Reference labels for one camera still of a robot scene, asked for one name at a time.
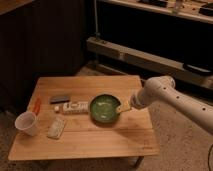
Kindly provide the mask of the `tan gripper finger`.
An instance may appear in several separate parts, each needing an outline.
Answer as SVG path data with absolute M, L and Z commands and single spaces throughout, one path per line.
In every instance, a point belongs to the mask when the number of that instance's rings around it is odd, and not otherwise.
M 126 111 L 129 111 L 131 109 L 131 106 L 128 102 L 125 102 L 123 104 L 121 104 L 120 106 L 118 106 L 116 108 L 116 112 L 117 113 L 122 113 L 122 112 L 126 112 Z

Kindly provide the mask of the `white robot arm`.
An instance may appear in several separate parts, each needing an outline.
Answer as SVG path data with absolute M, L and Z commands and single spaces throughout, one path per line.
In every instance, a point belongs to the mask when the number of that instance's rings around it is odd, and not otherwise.
M 213 135 L 213 106 L 193 99 L 175 89 L 171 76 L 152 77 L 145 81 L 142 89 L 116 108 L 117 113 L 132 108 L 143 109 L 155 101 L 162 101 L 194 121 L 198 126 Z

